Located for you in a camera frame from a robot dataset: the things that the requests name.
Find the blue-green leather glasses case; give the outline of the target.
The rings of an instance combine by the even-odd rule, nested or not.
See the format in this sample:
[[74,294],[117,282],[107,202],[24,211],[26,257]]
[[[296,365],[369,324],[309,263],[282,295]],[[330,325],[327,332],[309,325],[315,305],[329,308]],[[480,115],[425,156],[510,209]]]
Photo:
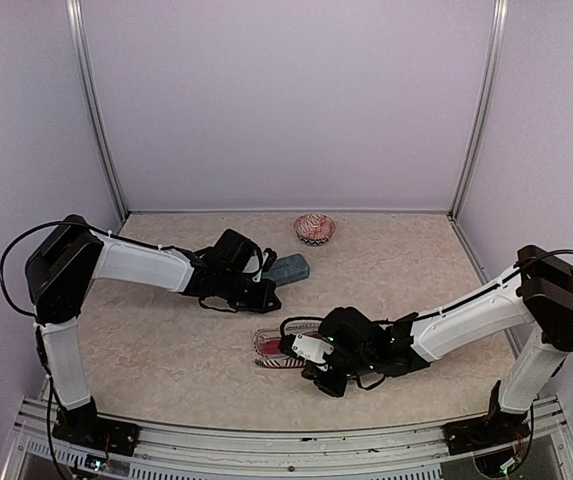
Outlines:
[[266,272],[263,279],[271,280],[277,287],[287,286],[310,277],[310,265],[302,254],[278,258]]

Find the pink sunglasses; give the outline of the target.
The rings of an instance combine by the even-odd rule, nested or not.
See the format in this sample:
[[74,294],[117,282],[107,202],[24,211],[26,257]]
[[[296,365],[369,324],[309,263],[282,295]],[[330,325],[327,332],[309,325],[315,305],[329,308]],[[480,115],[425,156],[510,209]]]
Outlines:
[[262,337],[259,341],[259,353],[267,358],[276,358],[282,355],[280,351],[280,337]]

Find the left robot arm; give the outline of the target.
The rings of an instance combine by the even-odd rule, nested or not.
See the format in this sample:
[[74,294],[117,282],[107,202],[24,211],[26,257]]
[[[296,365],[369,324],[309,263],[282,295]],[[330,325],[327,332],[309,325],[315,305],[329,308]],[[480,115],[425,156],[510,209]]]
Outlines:
[[269,313],[280,309],[276,284],[266,277],[276,253],[227,229],[212,246],[197,251],[154,246],[113,236],[70,215],[52,227],[25,265],[30,300],[57,398],[69,411],[68,430],[87,445],[106,434],[103,418],[89,408],[77,319],[97,280],[145,285],[204,302],[217,298],[229,311]]

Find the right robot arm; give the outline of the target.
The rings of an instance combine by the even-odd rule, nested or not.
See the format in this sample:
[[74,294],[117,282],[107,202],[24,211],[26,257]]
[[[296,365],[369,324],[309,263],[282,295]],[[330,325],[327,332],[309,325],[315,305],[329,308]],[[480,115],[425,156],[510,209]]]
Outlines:
[[283,349],[305,362],[304,377],[331,397],[366,374],[381,379],[422,370],[497,332],[528,325],[531,335],[506,377],[493,387],[477,433],[501,442],[524,421],[542,387],[573,352],[573,249],[527,245],[516,262],[474,292],[394,321],[373,321],[353,307],[324,317],[314,337],[297,334]]

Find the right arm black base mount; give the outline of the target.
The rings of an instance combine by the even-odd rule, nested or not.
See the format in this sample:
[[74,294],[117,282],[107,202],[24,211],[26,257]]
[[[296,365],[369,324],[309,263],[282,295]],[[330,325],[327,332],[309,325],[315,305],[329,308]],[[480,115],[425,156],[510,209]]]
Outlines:
[[450,455],[502,445],[531,434],[532,428],[526,421],[528,412],[511,414],[500,410],[500,385],[500,381],[494,385],[485,415],[449,422],[442,427]]

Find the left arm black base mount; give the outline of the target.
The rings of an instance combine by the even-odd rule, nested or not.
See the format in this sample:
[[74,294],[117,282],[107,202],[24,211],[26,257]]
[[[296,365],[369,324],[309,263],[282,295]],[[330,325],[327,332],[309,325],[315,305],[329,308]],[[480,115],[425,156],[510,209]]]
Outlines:
[[132,457],[139,439],[140,426],[98,415],[93,397],[77,408],[59,407],[53,436],[81,447],[107,454]]

